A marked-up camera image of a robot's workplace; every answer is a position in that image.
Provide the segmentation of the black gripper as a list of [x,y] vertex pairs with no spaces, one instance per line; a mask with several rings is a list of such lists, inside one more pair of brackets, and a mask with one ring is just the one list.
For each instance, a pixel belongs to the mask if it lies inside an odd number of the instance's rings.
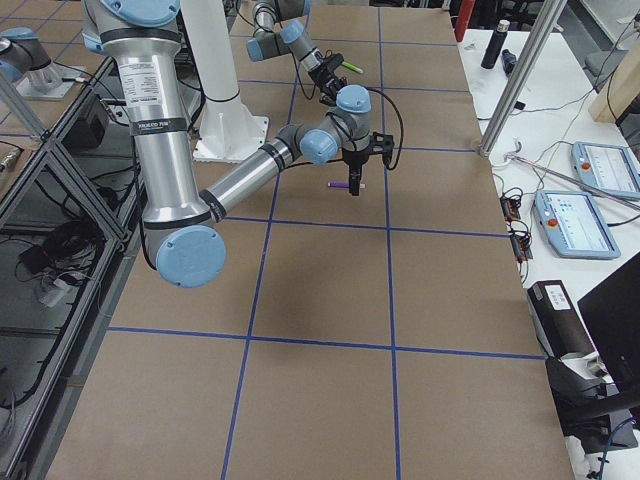
[[334,105],[338,92],[348,85],[346,77],[338,77],[335,74],[344,57],[341,53],[323,56],[320,52],[316,52],[313,58],[315,63],[308,73],[314,85],[321,91],[320,102],[324,105]]
[[370,148],[361,150],[342,149],[342,161],[349,168],[349,194],[359,196],[361,190],[362,167],[368,162]]

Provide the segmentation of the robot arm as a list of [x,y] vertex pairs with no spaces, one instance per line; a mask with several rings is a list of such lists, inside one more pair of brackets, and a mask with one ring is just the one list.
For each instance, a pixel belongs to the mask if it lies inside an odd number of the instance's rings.
[[320,102],[334,106],[340,89],[347,85],[336,70],[343,65],[341,53],[321,53],[299,17],[311,11],[311,1],[258,1],[253,9],[253,36],[246,49],[253,62],[291,54],[320,91]]
[[148,195],[143,213],[149,264],[182,288],[214,279],[226,248],[214,226],[297,159],[340,157],[357,194],[374,151],[368,91],[333,77],[301,18],[307,1],[261,1],[247,45],[260,61],[292,54],[329,105],[316,125],[289,124],[269,137],[237,83],[219,1],[87,1],[86,46],[113,58]]

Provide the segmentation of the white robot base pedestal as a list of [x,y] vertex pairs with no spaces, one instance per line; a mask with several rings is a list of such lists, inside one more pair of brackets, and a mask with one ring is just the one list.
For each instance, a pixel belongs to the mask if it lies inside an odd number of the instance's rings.
[[223,3],[184,0],[180,12],[205,96],[194,158],[241,162],[264,144],[269,119],[241,99]]

